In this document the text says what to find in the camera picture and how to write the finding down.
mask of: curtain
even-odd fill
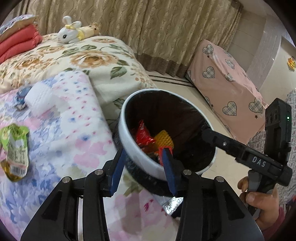
[[[203,39],[228,49],[243,6],[234,0],[22,0],[14,16],[39,16],[41,34],[58,32],[65,15],[123,40],[148,71],[183,77]]]
[[[82,25],[97,22],[100,33],[121,39],[137,51],[148,0],[22,0],[14,10],[38,15],[42,35],[57,33],[66,15]]]
[[[227,51],[241,11],[230,0],[149,0],[137,59],[148,71],[183,77],[203,39]]]

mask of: rabbit ear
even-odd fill
[[[80,21],[76,21],[74,23],[71,23],[70,25],[74,28],[80,28],[82,26],[82,23]]]
[[[70,16],[64,16],[62,20],[63,24],[68,24],[70,25],[72,23],[72,18]]]

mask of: white stuffed rabbit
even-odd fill
[[[62,22],[65,24],[65,27],[63,27],[57,34],[57,40],[59,42],[72,44],[82,39],[81,33],[79,33],[79,28],[82,25],[80,21],[72,23],[70,16],[64,16]]]

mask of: silver bolt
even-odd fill
[[[70,177],[64,177],[63,178],[63,183],[68,183],[70,181]]]
[[[217,180],[218,182],[220,182],[220,183],[224,182],[224,178],[221,177],[221,176],[217,176],[217,177],[216,177],[216,180]]]
[[[190,170],[187,170],[187,169],[185,169],[185,170],[183,171],[183,173],[184,173],[185,175],[191,175],[191,171],[190,171]]]
[[[102,175],[104,173],[104,171],[102,169],[97,169],[97,170],[94,171],[94,173],[96,175]]]

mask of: trash can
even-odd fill
[[[141,120],[152,137],[162,130],[167,131],[174,143],[173,157],[180,160],[186,169],[201,175],[214,163],[217,149],[201,139],[201,132],[213,127],[195,105],[166,90],[137,91],[122,106],[118,133],[128,155],[126,167],[129,173],[148,191],[157,195],[170,194],[164,168],[147,156],[134,140],[132,133]]]

